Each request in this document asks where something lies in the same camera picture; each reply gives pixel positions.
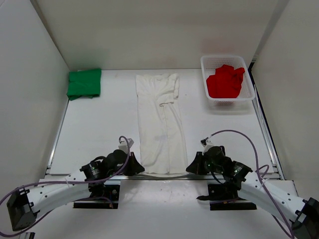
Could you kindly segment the white t shirt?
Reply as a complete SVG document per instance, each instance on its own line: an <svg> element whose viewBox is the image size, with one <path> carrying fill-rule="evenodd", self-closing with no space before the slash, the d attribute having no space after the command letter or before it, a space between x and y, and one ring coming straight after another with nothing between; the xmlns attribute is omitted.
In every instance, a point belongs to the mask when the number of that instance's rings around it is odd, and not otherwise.
<svg viewBox="0 0 319 239"><path fill-rule="evenodd" d="M137 75L141 164L148 174L183 174L187 161L179 75Z"/></svg>

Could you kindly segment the red t shirt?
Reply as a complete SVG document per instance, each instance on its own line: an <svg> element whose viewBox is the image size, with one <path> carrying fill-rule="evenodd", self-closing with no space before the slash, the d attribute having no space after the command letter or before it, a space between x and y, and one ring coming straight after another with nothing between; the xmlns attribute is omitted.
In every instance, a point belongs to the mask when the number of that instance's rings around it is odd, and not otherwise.
<svg viewBox="0 0 319 239"><path fill-rule="evenodd" d="M208 94L211 98L234 99L242 89L243 67L235 69L229 65L222 65L215 70L214 75L206 79Z"/></svg>

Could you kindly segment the green t shirt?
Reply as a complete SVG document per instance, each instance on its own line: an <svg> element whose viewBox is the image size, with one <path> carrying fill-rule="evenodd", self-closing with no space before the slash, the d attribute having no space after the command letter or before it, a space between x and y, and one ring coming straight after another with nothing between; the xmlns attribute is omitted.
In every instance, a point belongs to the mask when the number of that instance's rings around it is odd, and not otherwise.
<svg viewBox="0 0 319 239"><path fill-rule="evenodd" d="M101 69L71 71L68 74L67 97L70 101L78 98L99 97L101 93Z"/></svg>

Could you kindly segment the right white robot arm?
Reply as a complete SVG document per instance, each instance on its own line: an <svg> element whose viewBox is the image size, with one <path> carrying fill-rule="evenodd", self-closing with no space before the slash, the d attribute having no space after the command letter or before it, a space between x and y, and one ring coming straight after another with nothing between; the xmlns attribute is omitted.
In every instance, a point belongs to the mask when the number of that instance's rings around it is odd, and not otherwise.
<svg viewBox="0 0 319 239"><path fill-rule="evenodd" d="M287 222L298 239L319 237L318 200L312 197L306 200L273 185L250 167L226 156L224 146L205 144L204 151L196 153L186 171L197 175L220 174L226 183L224 194L229 199L239 196Z"/></svg>

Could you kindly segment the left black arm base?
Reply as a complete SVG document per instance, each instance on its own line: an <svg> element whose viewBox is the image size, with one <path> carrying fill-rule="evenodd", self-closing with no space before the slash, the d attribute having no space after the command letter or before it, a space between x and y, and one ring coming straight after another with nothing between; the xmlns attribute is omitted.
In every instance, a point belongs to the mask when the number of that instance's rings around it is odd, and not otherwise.
<svg viewBox="0 0 319 239"><path fill-rule="evenodd" d="M105 182L104 185L89 185L90 196L73 202L75 209L117 209L120 196L120 181Z"/></svg>

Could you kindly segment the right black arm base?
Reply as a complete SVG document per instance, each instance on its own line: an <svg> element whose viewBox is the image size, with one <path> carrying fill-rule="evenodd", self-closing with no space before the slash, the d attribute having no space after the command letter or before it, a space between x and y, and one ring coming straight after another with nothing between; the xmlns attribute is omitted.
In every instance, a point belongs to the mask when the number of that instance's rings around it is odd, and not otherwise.
<svg viewBox="0 0 319 239"><path fill-rule="evenodd" d="M208 183L208 195L198 196L199 201L209 201L211 211L249 211L257 206L238 196L230 185Z"/></svg>

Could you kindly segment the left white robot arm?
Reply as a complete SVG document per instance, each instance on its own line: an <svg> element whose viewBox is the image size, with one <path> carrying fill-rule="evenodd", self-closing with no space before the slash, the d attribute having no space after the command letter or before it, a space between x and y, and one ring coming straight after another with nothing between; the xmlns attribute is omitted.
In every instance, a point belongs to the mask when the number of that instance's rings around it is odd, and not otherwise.
<svg viewBox="0 0 319 239"><path fill-rule="evenodd" d="M56 181L23 186L7 199L7 209L14 232L31 227L39 217L75 201L97 203L98 208L113 206L119 199L119 186L108 185L116 175L134 176L145 169L131 152L134 141L124 136L118 149L107 156L98 156L75 172Z"/></svg>

